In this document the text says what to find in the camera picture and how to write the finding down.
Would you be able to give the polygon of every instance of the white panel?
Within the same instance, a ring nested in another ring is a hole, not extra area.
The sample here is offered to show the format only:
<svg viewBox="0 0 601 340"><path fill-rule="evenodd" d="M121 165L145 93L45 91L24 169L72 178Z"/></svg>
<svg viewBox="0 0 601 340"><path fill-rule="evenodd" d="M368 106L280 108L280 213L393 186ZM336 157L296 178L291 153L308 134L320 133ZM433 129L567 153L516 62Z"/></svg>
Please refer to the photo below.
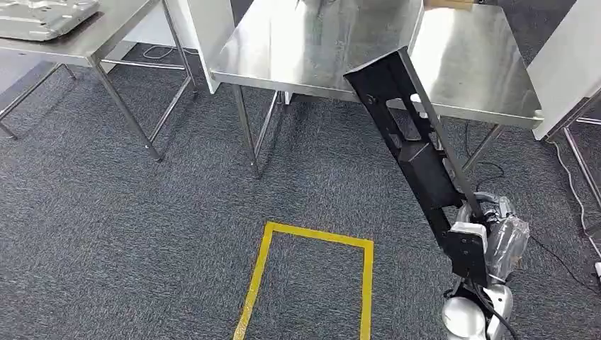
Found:
<svg viewBox="0 0 601 340"><path fill-rule="evenodd" d="M234 16L230 0L187 0L190 21L196 29L200 45L199 52L208 88L212 94L217 91L219 82L210 75L212 60L219 55L223 45L234 32Z"/></svg>
<svg viewBox="0 0 601 340"><path fill-rule="evenodd" d="M577 0L528 66L545 121L540 140L583 97L601 86L601 1Z"/></svg>
<svg viewBox="0 0 601 340"><path fill-rule="evenodd" d="M234 31L229 0L167 0L167 3L184 47L198 50L208 88L214 94L219 83L211 78L208 65ZM173 46L163 8L159 5L152 10L125 40Z"/></svg>

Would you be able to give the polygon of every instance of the white cable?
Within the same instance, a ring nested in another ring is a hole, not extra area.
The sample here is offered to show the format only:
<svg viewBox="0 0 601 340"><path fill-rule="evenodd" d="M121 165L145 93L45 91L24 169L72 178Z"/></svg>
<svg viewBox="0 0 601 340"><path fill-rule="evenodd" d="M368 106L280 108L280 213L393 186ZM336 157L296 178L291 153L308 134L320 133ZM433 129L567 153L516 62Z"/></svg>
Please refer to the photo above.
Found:
<svg viewBox="0 0 601 340"><path fill-rule="evenodd" d="M578 204L580 205L580 223L582 224L583 229L586 230L586 224L584 223L584 205L583 205L582 201L580 200L580 198L578 197L578 194L576 193L576 189L574 189L574 183L572 183L572 173L570 172L570 170L568 170L568 167L566 166L565 163L563 163L563 160L561 159L561 155L559 153L559 145L556 142L550 142L549 144L555 145L555 149L557 149L557 159L559 159L559 164L561 164L561 166L563 167L563 170L566 170L566 172L568 173L568 181L570 182L570 189L572 190L572 194L574 194L574 197L576 198L576 200L578 201Z"/></svg>
<svg viewBox="0 0 601 340"><path fill-rule="evenodd" d="M559 163L561 164L563 169L566 170L566 172L568 173L570 189L572 190L572 194L574 195L574 198L576 198L576 200L578 201L578 204L580 205L580 223L582 224L582 228L585 230L585 233L586 233L586 224L584 223L584 214L585 214L584 205L583 205L582 201L580 200L580 198L578 197L578 194L576 194L576 190L574 189L574 184L572 182L572 173L570 172L570 170L568 170L568 167L566 166L565 163L563 163L563 160L561 159L561 154L559 152L559 145L556 142L548 142L548 143L555 145L555 149L557 150L557 159L559 160ZM588 234L586 236L588 237L588 240L590 241L593 248L595 248L595 251L601 258L601 251L599 251L599 248L597 247L595 241L593 241L592 237L589 236Z"/></svg>
<svg viewBox="0 0 601 340"><path fill-rule="evenodd" d="M167 49L167 51L166 51L165 53L163 53L162 55L157 55L157 56L148 55L148 53L149 53L150 51L154 50L155 48L166 48L166 49ZM152 59L152 60L160 60L160 59L163 59L163 58L165 58L166 56L170 55L170 54L171 54L171 52L173 52L174 50L175 50L175 47L172 47L172 46L153 45L153 46L150 46L149 48L147 48L147 49L144 51L144 53L142 53L142 55L143 55L145 58L148 58L148 59ZM188 53L189 55L198 55L198 53L197 53L197 52L190 52L190 51L188 51L188 50L187 50L187 49L185 49L185 48L184 48L184 52L185 52L185 53Z"/></svg>

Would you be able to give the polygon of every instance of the metal tray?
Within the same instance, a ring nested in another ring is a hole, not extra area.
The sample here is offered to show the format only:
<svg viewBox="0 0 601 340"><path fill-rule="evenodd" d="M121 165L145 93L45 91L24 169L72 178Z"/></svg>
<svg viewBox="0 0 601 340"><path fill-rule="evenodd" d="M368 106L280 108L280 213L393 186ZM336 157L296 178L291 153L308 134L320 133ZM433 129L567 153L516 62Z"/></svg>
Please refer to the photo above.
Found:
<svg viewBox="0 0 601 340"><path fill-rule="evenodd" d="M98 11L97 0L0 0L0 37L46 41Z"/></svg>

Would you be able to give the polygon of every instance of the carpet floor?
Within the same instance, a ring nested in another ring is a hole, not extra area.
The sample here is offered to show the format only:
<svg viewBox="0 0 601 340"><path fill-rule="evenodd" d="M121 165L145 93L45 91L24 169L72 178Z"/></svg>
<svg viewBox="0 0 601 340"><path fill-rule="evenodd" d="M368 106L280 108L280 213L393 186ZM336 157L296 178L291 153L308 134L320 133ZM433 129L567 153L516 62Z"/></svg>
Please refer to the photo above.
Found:
<svg viewBox="0 0 601 340"><path fill-rule="evenodd" d="M374 241L372 339L444 339L449 260L359 104L277 114L256 180L228 85L184 94L156 164L93 74L74 70L76 81L56 73L4 121L20 140L0 141L0 338L231 339L265 223L277 221ZM146 131L183 78L111 72ZM258 131L271 93L245 89L245 99ZM444 124L465 158L465 122ZM471 123L468 147L489 127ZM509 128L485 160L505 176L482 189L510 197L531 233L594 288L597 254L554 146ZM481 164L469 176L497 174ZM275 235L246 339L358 339L361 259L350 246ZM600 338L599 294L534 242L510 287L522 339Z"/></svg>

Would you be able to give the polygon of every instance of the black cable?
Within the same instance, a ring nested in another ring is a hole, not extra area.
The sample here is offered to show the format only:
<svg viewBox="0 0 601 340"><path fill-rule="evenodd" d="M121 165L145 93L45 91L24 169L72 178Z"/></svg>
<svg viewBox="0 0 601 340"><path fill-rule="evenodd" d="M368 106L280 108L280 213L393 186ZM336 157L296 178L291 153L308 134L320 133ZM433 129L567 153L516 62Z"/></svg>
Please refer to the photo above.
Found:
<svg viewBox="0 0 601 340"><path fill-rule="evenodd" d="M493 313L493 315L496 316L497 319L499 319L499 321L503 324L503 326L505 326L507 328L507 330L509 331L509 333L511 333L511 336L513 336L514 340L519 340L519 337L517 336L515 329L513 329L513 327L511 327L511 325L509 324L509 322L501 314L499 314L493 308L493 306L490 305L490 303L488 303L488 301L482 296L480 287L478 287L478 285L476 285L473 281L472 281L472 287L473 287L473 290L476 292L476 296L478 296L478 299L480 300L480 302L482 302L484 307L486 307L486 309L489 312Z"/></svg>
<svg viewBox="0 0 601 340"><path fill-rule="evenodd" d="M469 158L469 157L471 157L472 153L469 151L469 148L468 148L468 136L469 136L468 130L469 130L469 121L466 122L465 131L464 131L464 149L465 149L466 154L467 154L467 156ZM485 164L485 165L494 166L495 168L499 169L499 171L501 173L499 175L497 175L497 176L488 177L488 178L483 179L482 181L479 181L476 184L476 192L480 191L480 187L484 183L488 183L488 182L494 181L496 179L503 179L503 178L505 178L505 170L500 165L495 164L495 163L491 163L489 161L482 161L482 162L479 161L478 163L479 164Z"/></svg>
<svg viewBox="0 0 601 340"><path fill-rule="evenodd" d="M534 237L532 235L530 235L530 239L532 241L534 241L534 243L538 244L539 247L541 247L546 252L548 252L550 255L552 255L555 259L557 259L557 261L559 261L559 263L566 269L566 271L568 272L568 274L570 274L570 276L574 279L574 281L576 281L579 285L581 285L584 288L590 290L594 294L601 295L601 292L597 291L596 289L592 288L591 286L587 285L586 283L578 280L578 278L576 278L576 276L574 275L574 273L572 273L572 271L570 270L570 268L568 267L568 265L565 262L563 262L563 260L561 259L561 257L559 257L555 253L553 253L552 250L550 250L544 243L540 242L536 237Z"/></svg>

